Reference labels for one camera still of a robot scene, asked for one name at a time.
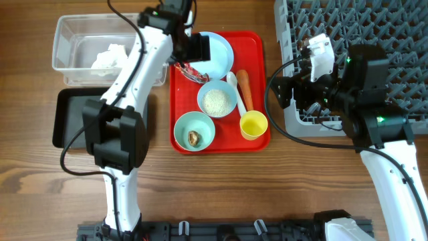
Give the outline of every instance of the rice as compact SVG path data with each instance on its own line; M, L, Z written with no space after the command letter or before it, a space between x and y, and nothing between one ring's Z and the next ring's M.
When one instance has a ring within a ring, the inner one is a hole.
M230 112L232 103L229 95L222 90L210 90L203 97L203 109L212 117L223 117Z

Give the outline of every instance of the light blue bowl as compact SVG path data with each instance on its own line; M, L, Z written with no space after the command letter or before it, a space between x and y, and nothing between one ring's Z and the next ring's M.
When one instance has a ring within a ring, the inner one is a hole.
M220 35L211 32L200 32L209 37L211 59L203 62L192 62L190 66L201 74L208 74L210 80L220 80L232 69L233 55L229 42Z
M230 109L227 111L227 114L225 114L224 116L227 116L228 114L230 114L232 112L233 109L235 109L236 104L237 104L237 99L236 99L235 90L232 88L232 86L230 86L230 84L228 84L226 81L212 80L212 81L204 84L199 89L199 92L198 92L198 97L197 97L198 106L205 114L208 114L208 113L203 109L203 97L210 90L222 90L230 97L230 101L231 101L232 105L231 105ZM210 116L210 117L222 118L224 116Z
M189 131L199 134L199 142L192 147L189 144ZM175 141L186 151L202 151L214 140L215 126L213 120L199 111L192 111L182 115L174 126Z

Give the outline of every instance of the white spoon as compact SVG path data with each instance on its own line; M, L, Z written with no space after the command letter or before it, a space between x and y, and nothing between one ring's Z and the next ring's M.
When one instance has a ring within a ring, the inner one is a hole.
M233 72L227 73L227 75L226 75L226 82L228 84L230 84L233 89L235 89L238 110L239 110L239 114L242 117L247 112L247 110L245 109L245 106L243 105L243 102L242 102L242 99L241 99L241 95L238 92L238 87L237 87L237 85L238 85L238 79L236 78L236 76L235 76L235 74Z

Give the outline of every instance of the gray dish rack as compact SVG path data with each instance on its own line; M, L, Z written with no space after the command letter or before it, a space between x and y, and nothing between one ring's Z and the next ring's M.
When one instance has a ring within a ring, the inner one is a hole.
M352 44L380 44L390 61L388 100L409 111L415 134L428 134L428 0L276 0L276 36L282 62L297 58L298 47L309 37L326 33L343 73L346 49ZM300 71L300 63L284 69L284 76ZM294 100L284 110L286 129L297 137L343 136L318 124L340 128L339 116L318 103L296 109Z

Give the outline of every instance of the wooden table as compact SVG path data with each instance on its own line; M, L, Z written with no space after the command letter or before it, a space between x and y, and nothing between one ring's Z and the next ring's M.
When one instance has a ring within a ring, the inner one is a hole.
M74 177L52 146L56 98L67 86L51 67L52 44L62 15L110 13L103 0L2 0L0 4L0 239L73 240L78 224L106 215L101 177ZM121 12L138 12L156 1L115 1ZM261 36L266 75L281 64L274 1L198 0L196 31L252 30ZM260 153L188 156L169 143L169 84L153 88L150 116L155 134L138 173L143 220L178 222L310 218L345 209L373 220L387 239L375 187L359 155L294 143L271 130ZM283 113L271 97L275 118ZM351 144L346 137L307 138ZM417 158L428 185L427 137L418 137ZM67 165L96 170L93 157L70 153Z

